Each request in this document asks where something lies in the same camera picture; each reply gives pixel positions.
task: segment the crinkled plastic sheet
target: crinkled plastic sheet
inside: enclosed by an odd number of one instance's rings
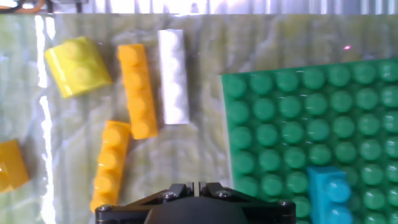
[[[93,221],[89,203],[105,121],[129,121],[116,46],[145,45],[162,108],[157,30],[168,28],[185,32],[191,123],[160,125],[159,137],[132,142],[121,205],[173,182],[232,186],[218,75],[394,57],[398,39],[395,16],[0,16],[0,141],[19,140],[31,178],[0,195],[0,223]],[[81,35],[99,43],[114,84],[66,100],[43,52]]]

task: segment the green lego baseplate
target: green lego baseplate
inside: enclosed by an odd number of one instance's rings
[[[355,223],[398,223],[398,60],[222,75],[234,188],[292,200],[310,222],[308,166],[346,172]]]

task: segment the light blue lego brick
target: light blue lego brick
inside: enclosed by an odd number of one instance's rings
[[[345,173],[336,167],[308,167],[313,224],[352,224],[346,203],[351,195]]]

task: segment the lego brick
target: lego brick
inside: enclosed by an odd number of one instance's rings
[[[0,143],[0,193],[10,192],[29,181],[16,140]]]
[[[106,123],[90,204],[92,212],[104,204],[117,204],[129,139],[129,124],[117,121]]]
[[[64,98],[112,83],[96,44],[87,37],[66,40],[44,54]]]
[[[306,168],[335,166],[351,187],[354,222],[398,222],[397,59],[228,74],[221,83],[237,190],[299,202],[297,220],[309,222]]]
[[[118,58],[126,88],[133,138],[155,137],[158,135],[157,121],[145,48],[142,44],[119,46]]]
[[[351,224],[353,215],[347,208],[351,195],[345,173],[336,167],[308,167],[309,194],[313,224]]]
[[[183,30],[159,30],[158,36],[165,124],[188,124],[187,71],[185,69]]]

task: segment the orange lego brick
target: orange lego brick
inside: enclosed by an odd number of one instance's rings
[[[130,124],[117,121],[106,123],[90,204],[92,212],[101,205],[117,204],[129,139]]]
[[[29,181],[16,140],[0,143],[0,193],[10,192]]]
[[[132,135],[134,139],[155,137],[158,130],[145,48],[142,44],[119,46],[118,58],[126,87]]]

